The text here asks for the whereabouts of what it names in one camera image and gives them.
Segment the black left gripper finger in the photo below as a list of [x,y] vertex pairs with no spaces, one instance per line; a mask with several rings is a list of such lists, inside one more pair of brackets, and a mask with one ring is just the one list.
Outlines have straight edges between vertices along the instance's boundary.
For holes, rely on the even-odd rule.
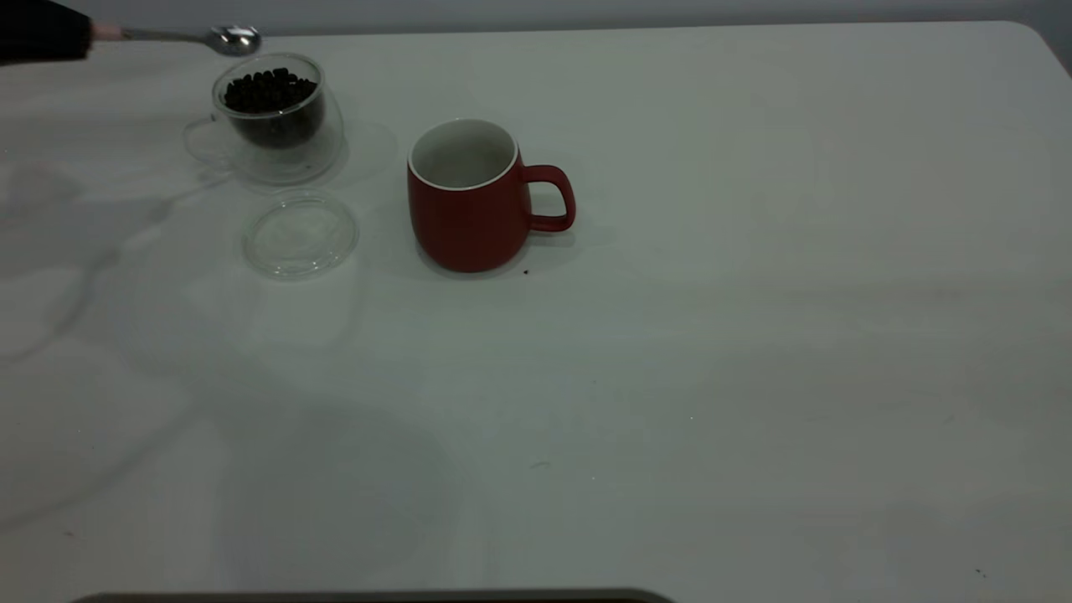
[[3,33],[1,64],[58,64],[87,58],[91,33]]
[[83,13],[54,1],[1,1],[4,36],[91,35],[92,23]]

